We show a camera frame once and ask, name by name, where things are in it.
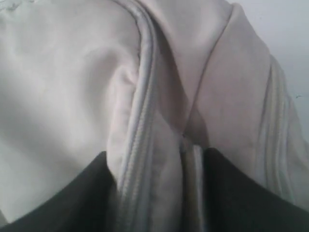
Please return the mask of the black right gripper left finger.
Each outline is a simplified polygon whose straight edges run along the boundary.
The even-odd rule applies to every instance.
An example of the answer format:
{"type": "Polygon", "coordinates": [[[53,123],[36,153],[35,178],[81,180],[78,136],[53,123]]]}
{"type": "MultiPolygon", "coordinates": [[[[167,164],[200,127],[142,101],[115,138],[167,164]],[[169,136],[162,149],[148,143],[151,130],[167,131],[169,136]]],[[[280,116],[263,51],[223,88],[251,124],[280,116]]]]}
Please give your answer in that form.
{"type": "Polygon", "coordinates": [[[2,232],[111,232],[111,195],[115,182],[106,152],[95,159],[60,192],[2,232]]]}

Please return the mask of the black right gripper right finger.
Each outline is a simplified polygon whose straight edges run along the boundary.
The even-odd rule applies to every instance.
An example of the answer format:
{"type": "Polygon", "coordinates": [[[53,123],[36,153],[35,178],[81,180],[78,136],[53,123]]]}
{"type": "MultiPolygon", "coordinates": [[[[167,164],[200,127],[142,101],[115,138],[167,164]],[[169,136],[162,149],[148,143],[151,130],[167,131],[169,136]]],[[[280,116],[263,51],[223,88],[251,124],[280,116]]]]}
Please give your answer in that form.
{"type": "Polygon", "coordinates": [[[255,183],[215,148],[204,151],[211,232],[307,232],[309,214],[255,183]]]}

